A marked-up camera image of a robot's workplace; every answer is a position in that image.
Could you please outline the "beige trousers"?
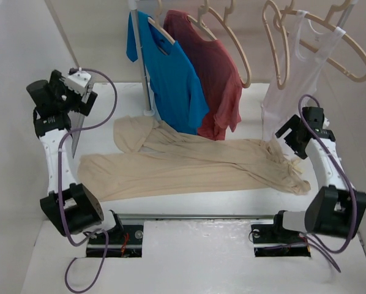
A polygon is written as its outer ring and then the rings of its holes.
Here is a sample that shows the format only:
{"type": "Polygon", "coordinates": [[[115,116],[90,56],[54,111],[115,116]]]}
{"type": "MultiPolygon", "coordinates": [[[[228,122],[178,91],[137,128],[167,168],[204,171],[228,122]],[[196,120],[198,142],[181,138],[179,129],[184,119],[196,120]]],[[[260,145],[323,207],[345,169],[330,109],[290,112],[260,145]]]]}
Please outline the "beige trousers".
{"type": "Polygon", "coordinates": [[[102,202],[159,195],[273,188],[305,195],[297,159],[276,140],[213,141],[175,131],[152,117],[115,120],[114,154],[80,159],[80,181],[102,202]]]}

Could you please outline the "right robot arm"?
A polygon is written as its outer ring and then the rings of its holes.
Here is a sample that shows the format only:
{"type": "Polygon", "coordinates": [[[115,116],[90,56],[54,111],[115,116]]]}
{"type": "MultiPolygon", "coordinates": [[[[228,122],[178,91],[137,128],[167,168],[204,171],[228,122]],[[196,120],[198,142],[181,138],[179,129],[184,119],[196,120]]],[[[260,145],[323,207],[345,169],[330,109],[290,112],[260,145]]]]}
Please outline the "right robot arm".
{"type": "Polygon", "coordinates": [[[366,209],[366,193],[345,181],[334,133],[323,128],[323,109],[304,107],[301,114],[290,118],[275,135],[279,138],[290,131],[285,143],[296,156],[311,161],[318,193],[305,211],[279,211],[270,234],[277,241],[286,240],[293,231],[355,237],[366,209]]]}

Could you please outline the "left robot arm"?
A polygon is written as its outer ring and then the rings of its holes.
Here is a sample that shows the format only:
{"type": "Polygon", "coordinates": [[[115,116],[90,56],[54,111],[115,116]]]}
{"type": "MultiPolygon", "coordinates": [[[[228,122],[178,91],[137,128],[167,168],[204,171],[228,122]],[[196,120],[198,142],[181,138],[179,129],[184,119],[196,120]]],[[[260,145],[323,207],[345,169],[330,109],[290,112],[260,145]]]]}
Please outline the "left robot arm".
{"type": "Polygon", "coordinates": [[[94,106],[95,69],[71,68],[67,75],[53,70],[49,80],[37,80],[26,91],[34,102],[32,121],[45,151],[48,169],[47,196],[40,207],[57,231],[66,238],[99,225],[104,220],[100,202],[74,172],[74,135],[87,130],[73,127],[71,113],[88,116],[94,106]]]}

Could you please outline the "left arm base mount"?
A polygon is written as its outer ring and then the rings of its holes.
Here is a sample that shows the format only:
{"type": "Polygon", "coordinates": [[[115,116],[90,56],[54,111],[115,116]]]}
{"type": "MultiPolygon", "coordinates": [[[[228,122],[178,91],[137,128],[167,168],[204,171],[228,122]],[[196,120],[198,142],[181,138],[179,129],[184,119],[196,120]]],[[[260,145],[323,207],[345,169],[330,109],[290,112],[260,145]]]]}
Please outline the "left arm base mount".
{"type": "MultiPolygon", "coordinates": [[[[143,224],[125,224],[123,228],[115,225],[107,230],[108,250],[106,258],[140,258],[143,248],[143,224]]],[[[86,257],[101,258],[105,250],[105,235],[99,233],[91,238],[86,246],[86,257]]]]}

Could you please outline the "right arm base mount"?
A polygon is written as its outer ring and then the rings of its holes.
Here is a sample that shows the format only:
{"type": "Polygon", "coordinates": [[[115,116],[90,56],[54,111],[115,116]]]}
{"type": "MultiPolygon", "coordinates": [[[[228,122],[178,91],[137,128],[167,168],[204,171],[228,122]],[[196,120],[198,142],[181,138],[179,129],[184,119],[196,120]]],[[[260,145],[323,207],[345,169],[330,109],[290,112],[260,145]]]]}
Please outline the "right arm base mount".
{"type": "Polygon", "coordinates": [[[253,224],[249,240],[255,257],[311,257],[306,240],[298,232],[277,230],[273,224],[253,224]]]}

